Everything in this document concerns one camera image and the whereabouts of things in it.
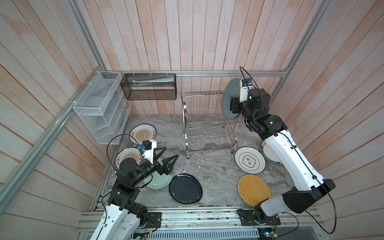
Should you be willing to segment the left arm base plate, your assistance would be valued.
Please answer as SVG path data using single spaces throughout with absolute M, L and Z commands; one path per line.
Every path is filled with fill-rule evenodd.
M 149 212 L 144 213 L 140 217 L 140 228 L 155 228 L 161 227 L 162 223 L 162 212 Z

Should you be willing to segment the grey-green plate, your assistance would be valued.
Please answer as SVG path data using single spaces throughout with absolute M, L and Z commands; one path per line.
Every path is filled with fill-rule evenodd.
M 235 119 L 243 108 L 240 103 L 240 81 L 238 78 L 232 79 L 224 90 L 221 109 L 227 120 Z

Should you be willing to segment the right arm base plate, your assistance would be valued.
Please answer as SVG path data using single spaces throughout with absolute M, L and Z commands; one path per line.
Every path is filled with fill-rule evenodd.
M 255 210 L 238 209 L 236 211 L 240 217 L 242 226 L 278 226 L 281 225 L 281 220 L 278 215 L 272 217 L 265 217 L 261 220 L 257 220 Z

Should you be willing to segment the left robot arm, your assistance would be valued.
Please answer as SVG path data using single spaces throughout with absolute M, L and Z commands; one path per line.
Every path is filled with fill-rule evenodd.
M 140 146 L 139 151 L 143 156 L 140 165 L 133 158 L 122 160 L 92 240 L 127 240 L 138 227 L 147 225 L 148 208 L 135 202 L 141 189 L 138 184 L 153 173 L 170 174 L 179 158 L 173 155 L 159 163 L 158 159 L 167 148 L 153 148 L 154 145 L 146 141 Z

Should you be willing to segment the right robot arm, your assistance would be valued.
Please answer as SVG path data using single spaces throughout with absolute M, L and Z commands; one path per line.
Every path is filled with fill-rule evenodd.
M 325 179 L 309 163 L 283 120 L 269 114 L 269 101 L 270 95 L 263 89 L 225 91 L 222 100 L 222 111 L 229 112 L 225 117 L 234 119 L 241 114 L 246 127 L 277 154 L 294 183 L 291 190 L 255 206 L 253 215 L 259 224 L 287 211 L 301 214 L 336 187 L 333 180 Z

